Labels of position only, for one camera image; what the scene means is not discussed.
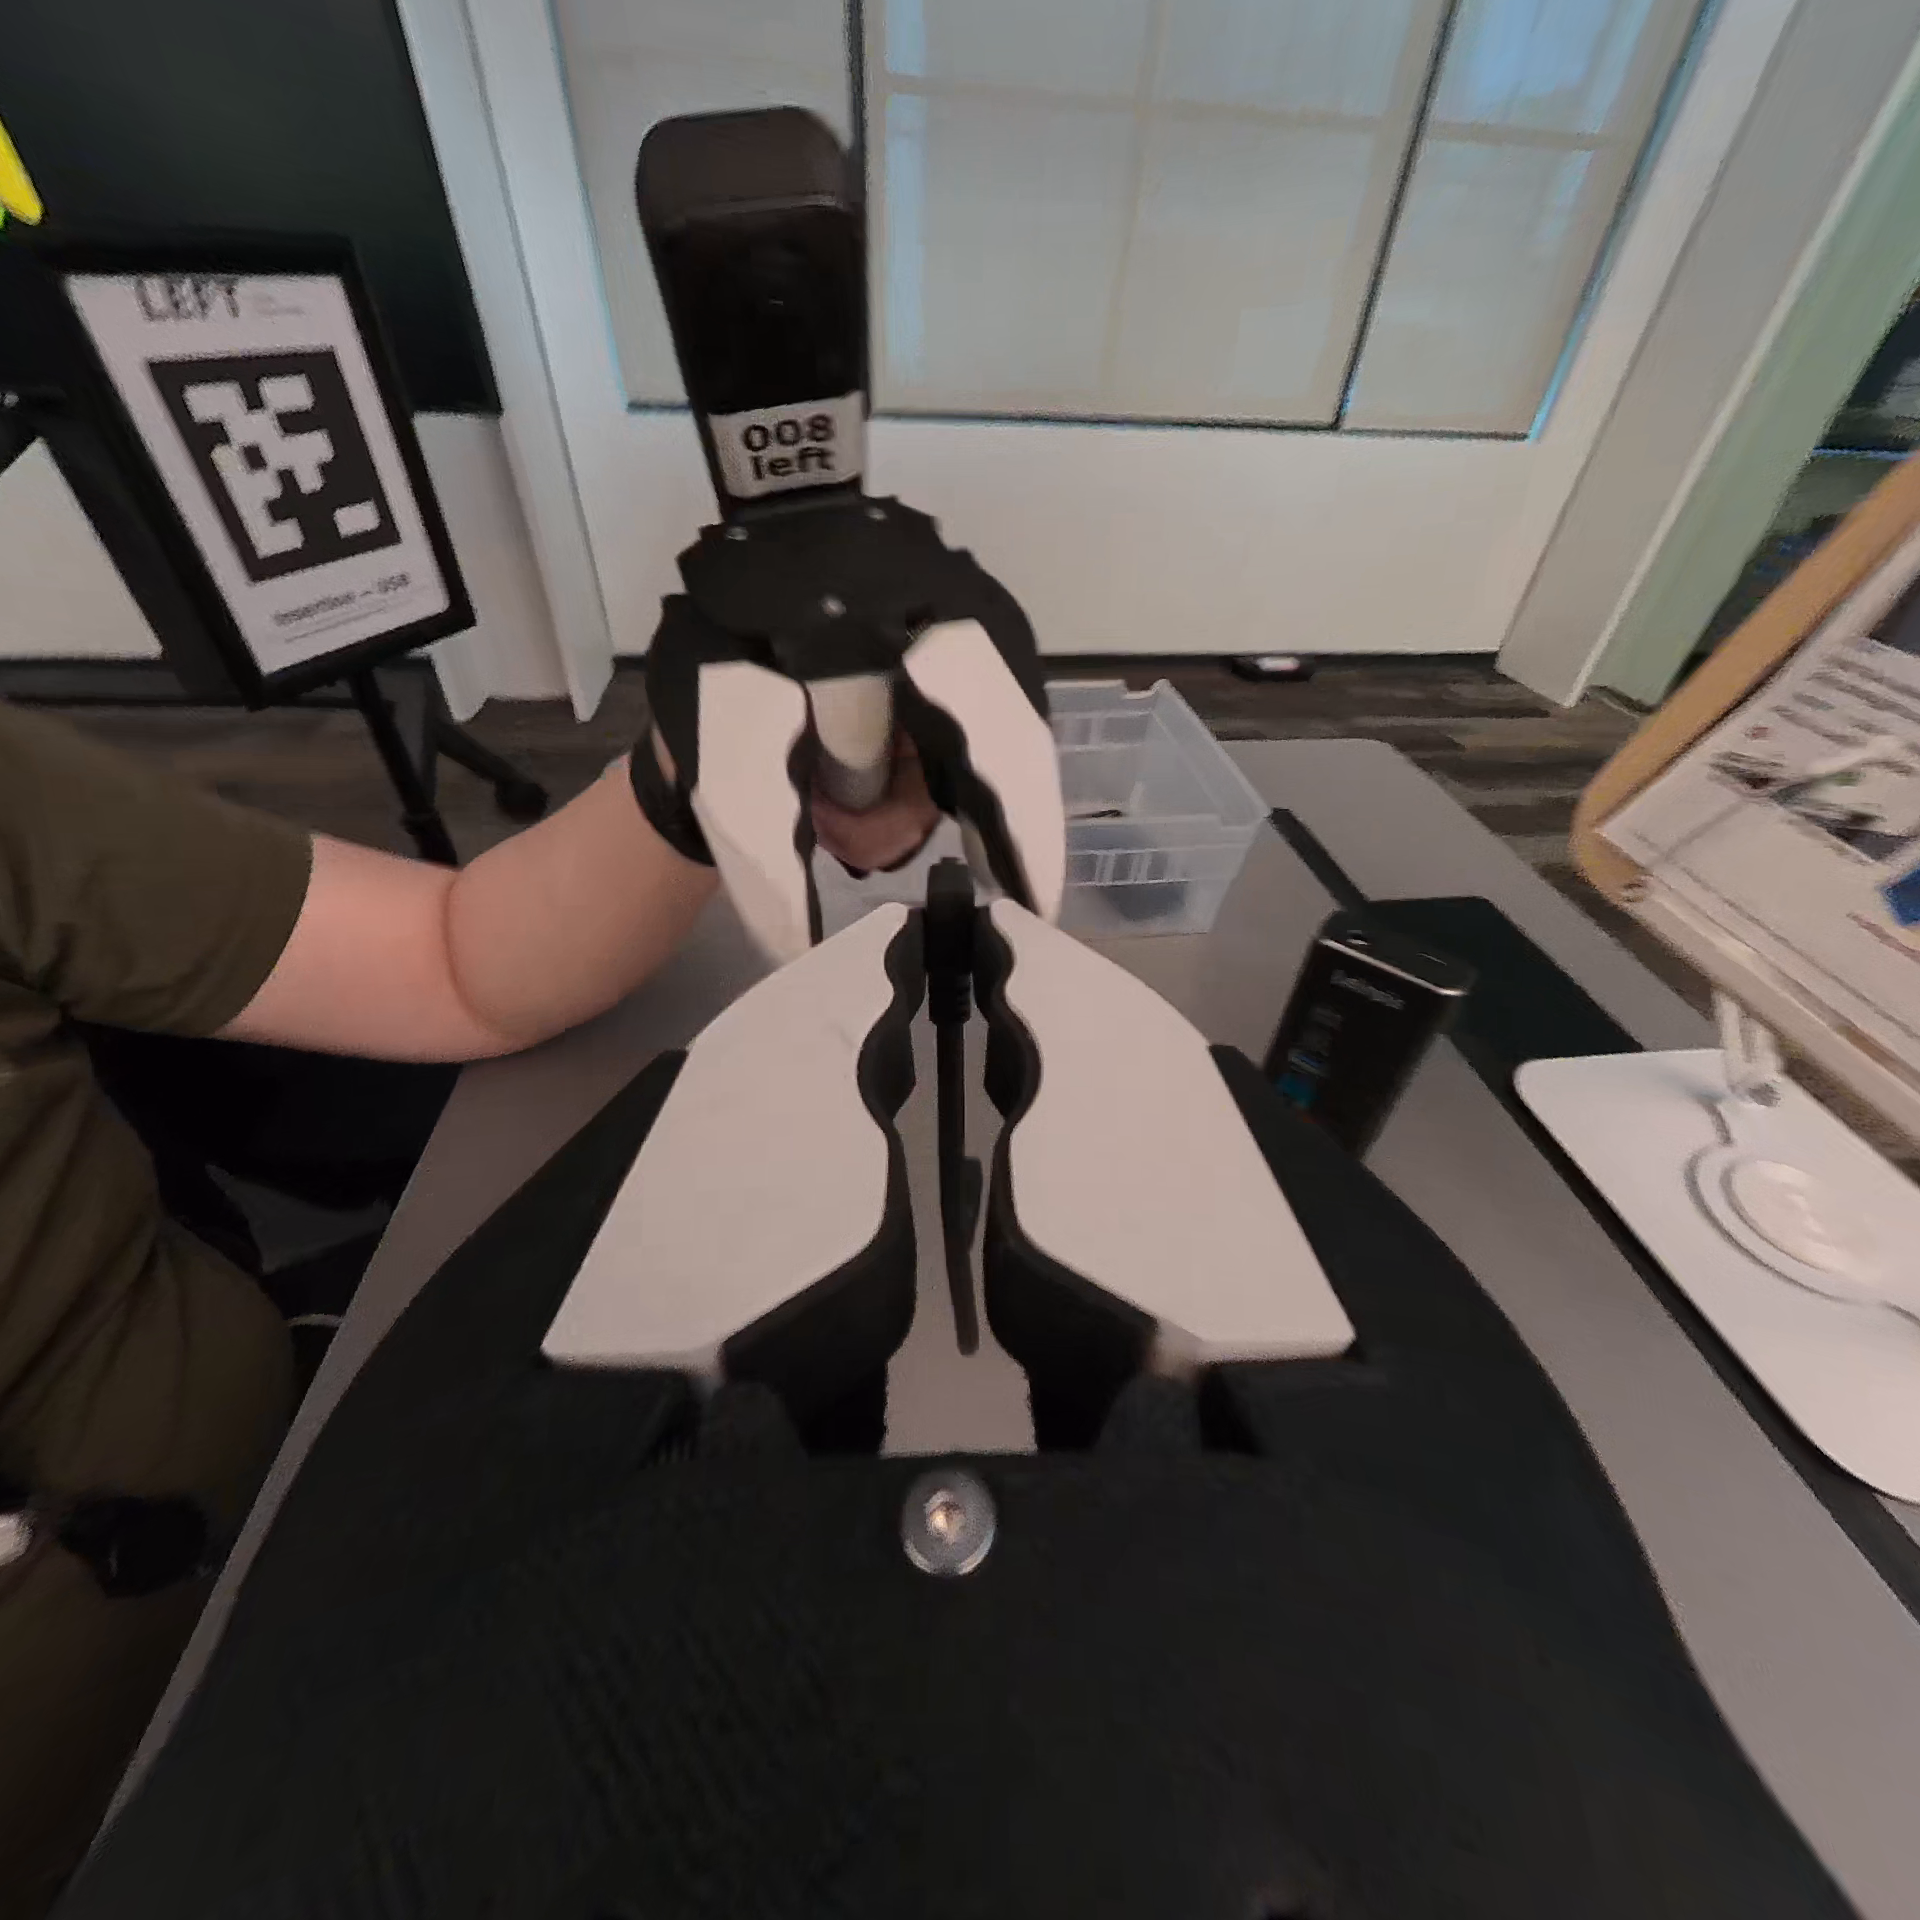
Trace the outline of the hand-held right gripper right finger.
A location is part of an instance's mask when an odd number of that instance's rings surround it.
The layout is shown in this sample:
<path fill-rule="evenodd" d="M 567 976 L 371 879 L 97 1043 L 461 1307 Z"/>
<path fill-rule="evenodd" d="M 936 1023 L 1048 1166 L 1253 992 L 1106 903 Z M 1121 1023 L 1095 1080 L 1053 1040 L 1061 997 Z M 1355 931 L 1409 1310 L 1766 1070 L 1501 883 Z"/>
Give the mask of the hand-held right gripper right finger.
<path fill-rule="evenodd" d="M 1208 1038 L 1018 903 L 981 914 L 999 1119 L 981 1287 L 1039 1453 L 1090 1449 L 1142 1376 L 1342 1360 L 1355 1329 Z"/>

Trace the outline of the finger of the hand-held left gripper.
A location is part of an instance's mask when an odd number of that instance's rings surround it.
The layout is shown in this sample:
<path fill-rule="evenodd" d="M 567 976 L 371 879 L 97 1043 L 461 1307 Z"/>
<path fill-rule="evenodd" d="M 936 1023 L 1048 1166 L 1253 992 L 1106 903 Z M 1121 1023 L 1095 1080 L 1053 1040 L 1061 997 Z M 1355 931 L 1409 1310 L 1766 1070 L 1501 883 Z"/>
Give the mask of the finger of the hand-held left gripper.
<path fill-rule="evenodd" d="M 810 705 L 747 662 L 704 664 L 690 806 L 735 912 L 771 965 L 821 939 L 811 881 Z"/>
<path fill-rule="evenodd" d="M 1024 619 L 926 626 L 904 651 L 896 714 L 936 808 L 959 825 L 976 885 L 1056 923 L 1065 793 L 1040 651 Z"/>

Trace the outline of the black easel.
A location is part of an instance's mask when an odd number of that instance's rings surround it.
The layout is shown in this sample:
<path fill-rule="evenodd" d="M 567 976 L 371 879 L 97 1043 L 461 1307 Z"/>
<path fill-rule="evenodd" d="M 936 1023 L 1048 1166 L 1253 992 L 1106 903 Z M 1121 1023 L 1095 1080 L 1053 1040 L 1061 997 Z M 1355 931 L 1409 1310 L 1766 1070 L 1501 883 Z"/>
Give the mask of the black easel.
<path fill-rule="evenodd" d="M 344 686 L 389 778 L 401 825 L 424 859 L 447 869 L 462 862 L 441 816 L 447 762 L 487 787 L 503 822 L 535 825 L 547 816 L 547 789 L 450 717 L 433 665 L 360 669 Z"/>

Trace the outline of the person's olive shirt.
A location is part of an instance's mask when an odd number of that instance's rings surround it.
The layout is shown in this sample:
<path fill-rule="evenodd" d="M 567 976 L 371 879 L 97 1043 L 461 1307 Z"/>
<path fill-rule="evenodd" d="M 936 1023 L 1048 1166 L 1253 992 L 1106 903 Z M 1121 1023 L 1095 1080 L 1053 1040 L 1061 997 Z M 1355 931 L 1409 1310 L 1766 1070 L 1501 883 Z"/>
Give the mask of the person's olive shirt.
<path fill-rule="evenodd" d="M 294 1343 L 168 1215 L 81 1027 L 221 1033 L 296 931 L 309 846 L 50 717 L 2 731 L 5 1493 L 186 1501 L 222 1535 L 294 1418 Z M 5 1917 L 86 1856 L 205 1594 L 109 1595 L 56 1542 L 5 1566 Z"/>

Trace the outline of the person's left hand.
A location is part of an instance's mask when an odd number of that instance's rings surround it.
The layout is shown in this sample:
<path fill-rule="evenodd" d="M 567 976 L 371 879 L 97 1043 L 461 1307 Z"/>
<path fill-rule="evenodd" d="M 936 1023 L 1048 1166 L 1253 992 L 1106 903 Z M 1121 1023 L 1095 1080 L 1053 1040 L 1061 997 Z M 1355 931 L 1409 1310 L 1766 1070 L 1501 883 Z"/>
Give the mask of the person's left hand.
<path fill-rule="evenodd" d="M 904 737 L 896 739 L 896 755 L 871 806 L 845 806 L 830 791 L 829 778 L 816 775 L 807 808 L 816 848 L 855 879 L 906 866 L 944 825 L 944 813 L 928 793 L 921 758 Z"/>

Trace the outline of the wooden display board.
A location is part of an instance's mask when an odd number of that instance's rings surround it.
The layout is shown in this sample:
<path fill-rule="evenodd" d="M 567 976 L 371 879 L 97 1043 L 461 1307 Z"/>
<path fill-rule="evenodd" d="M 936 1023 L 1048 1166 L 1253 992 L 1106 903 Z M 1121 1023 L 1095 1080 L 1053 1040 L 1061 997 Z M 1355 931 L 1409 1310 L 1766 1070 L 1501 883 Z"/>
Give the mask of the wooden display board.
<path fill-rule="evenodd" d="M 1881 1128 L 1917 1147 L 1918 1061 L 1907 1073 L 1854 1024 L 1794 987 L 1762 957 L 1617 851 L 1603 829 L 1725 719 L 1777 678 L 1863 587 L 1885 574 L 1918 584 L 1918 462 L 1895 465 L 1815 554 L 1656 711 L 1590 784 L 1576 809 L 1573 858 L 1584 881 L 1718 995 L 1761 1021 Z"/>

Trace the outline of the paned window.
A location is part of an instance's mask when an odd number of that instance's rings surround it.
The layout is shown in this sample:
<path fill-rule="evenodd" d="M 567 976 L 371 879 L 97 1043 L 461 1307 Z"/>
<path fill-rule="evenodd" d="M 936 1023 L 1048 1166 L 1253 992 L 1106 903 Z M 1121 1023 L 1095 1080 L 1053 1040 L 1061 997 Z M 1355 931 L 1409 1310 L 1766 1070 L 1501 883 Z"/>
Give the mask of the paned window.
<path fill-rule="evenodd" d="M 682 402 L 655 123 L 799 106 L 864 158 L 902 417 L 1523 439 L 1704 5 L 562 2 L 630 405 Z"/>

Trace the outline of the clear plastic bin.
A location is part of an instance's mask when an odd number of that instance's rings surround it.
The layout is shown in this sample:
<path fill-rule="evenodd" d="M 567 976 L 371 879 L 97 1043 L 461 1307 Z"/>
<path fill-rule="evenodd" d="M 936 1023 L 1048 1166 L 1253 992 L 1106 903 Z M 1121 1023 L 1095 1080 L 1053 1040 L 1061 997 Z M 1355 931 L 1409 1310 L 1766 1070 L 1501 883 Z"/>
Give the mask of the clear plastic bin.
<path fill-rule="evenodd" d="M 1178 688 L 1048 683 L 1067 816 L 1061 928 L 1202 937 L 1270 806 Z"/>

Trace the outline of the black USB hub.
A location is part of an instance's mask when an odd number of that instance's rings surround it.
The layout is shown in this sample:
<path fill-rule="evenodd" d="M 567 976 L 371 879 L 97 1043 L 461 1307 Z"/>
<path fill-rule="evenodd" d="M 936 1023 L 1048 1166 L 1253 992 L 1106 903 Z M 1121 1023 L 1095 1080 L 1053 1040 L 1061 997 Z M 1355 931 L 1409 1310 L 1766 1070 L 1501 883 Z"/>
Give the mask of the black USB hub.
<path fill-rule="evenodd" d="M 1293 983 L 1263 1080 L 1353 1159 L 1366 1159 L 1477 971 L 1381 919 L 1329 914 Z"/>

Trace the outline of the framed marker sign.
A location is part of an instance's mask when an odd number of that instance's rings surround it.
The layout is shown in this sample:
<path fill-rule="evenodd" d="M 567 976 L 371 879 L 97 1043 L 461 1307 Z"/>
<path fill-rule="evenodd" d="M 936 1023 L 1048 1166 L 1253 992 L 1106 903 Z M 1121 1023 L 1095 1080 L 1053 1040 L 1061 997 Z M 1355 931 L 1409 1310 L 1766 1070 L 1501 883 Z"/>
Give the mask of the framed marker sign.
<path fill-rule="evenodd" d="M 473 599 L 353 240 L 87 235 L 43 271 L 195 695 L 294 699 L 469 634 Z"/>

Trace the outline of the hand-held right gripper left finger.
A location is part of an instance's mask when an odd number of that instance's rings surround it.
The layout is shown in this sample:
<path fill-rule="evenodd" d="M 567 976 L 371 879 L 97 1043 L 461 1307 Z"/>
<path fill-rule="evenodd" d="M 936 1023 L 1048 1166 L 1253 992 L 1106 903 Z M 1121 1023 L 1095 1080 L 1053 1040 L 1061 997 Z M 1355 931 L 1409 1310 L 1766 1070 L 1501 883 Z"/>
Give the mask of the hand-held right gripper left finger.
<path fill-rule="evenodd" d="M 807 1441 L 877 1445 L 920 1294 L 898 1135 L 920 1008 L 921 914 L 889 903 L 712 1021 L 543 1359 L 765 1385 Z"/>

